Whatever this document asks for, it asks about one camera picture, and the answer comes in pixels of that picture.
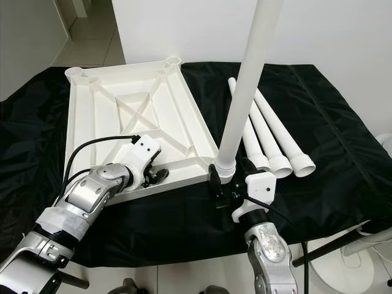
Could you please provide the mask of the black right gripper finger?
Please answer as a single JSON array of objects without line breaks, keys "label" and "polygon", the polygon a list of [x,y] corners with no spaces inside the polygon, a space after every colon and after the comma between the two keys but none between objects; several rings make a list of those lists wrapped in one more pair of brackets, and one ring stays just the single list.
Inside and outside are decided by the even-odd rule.
[{"label": "black right gripper finger", "polygon": [[214,164],[208,166],[208,190],[215,198],[224,198],[223,184]]},{"label": "black right gripper finger", "polygon": [[236,159],[235,184],[246,184],[247,176],[253,174],[253,163],[248,157]]}]

